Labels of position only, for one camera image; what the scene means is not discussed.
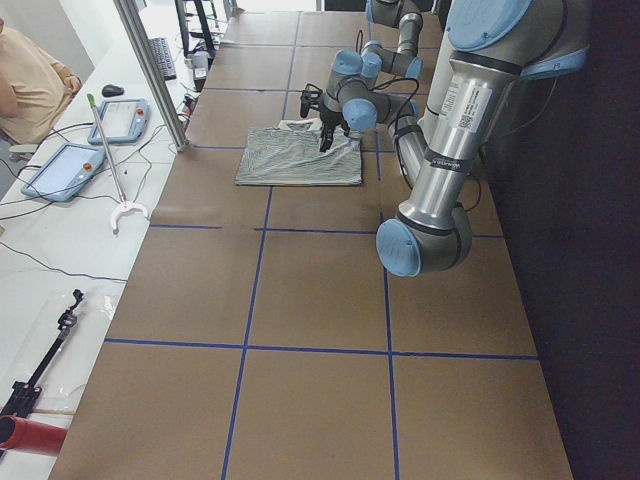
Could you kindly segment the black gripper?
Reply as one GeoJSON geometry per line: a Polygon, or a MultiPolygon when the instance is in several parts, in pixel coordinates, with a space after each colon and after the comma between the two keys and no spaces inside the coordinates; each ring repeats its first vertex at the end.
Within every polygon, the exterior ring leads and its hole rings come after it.
{"type": "Polygon", "coordinates": [[[337,111],[329,108],[324,102],[319,105],[322,132],[320,136],[320,151],[328,151],[334,142],[335,129],[343,126],[344,118],[340,109],[337,111]]]}

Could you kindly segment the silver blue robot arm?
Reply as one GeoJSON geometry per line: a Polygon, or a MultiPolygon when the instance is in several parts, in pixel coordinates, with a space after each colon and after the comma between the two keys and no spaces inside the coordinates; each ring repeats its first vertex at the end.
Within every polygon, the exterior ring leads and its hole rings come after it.
{"type": "Polygon", "coordinates": [[[377,42],[335,56],[327,86],[304,91],[302,114],[318,111],[320,147],[334,131],[387,127],[411,188],[394,218],[377,231],[386,270],[400,277],[442,271],[467,256],[472,235],[459,194],[495,122],[509,85],[580,69],[588,52],[588,1],[455,1],[447,17],[427,107],[386,94],[380,73],[417,79],[423,26],[412,1],[370,1],[369,21],[399,33],[395,50],[377,42]]]}
{"type": "Polygon", "coordinates": [[[418,57],[418,43],[423,17],[414,1],[366,2],[365,14],[372,24],[392,28],[398,33],[397,46],[388,49],[377,40],[367,42],[362,50],[361,75],[373,84],[381,72],[400,78],[418,80],[423,60],[418,57]]]}

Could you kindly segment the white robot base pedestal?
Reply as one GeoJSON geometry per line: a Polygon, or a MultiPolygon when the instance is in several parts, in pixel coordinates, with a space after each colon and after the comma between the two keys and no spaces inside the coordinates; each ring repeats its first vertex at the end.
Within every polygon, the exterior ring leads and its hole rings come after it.
{"type": "Polygon", "coordinates": [[[447,33],[447,20],[453,1],[435,1],[432,5],[432,13],[438,16],[442,41],[439,48],[434,73],[431,79],[431,86],[426,102],[425,112],[419,120],[425,138],[430,140],[436,128],[437,120],[444,103],[444,99],[449,88],[453,69],[450,64],[450,57],[453,46],[447,33]]]}

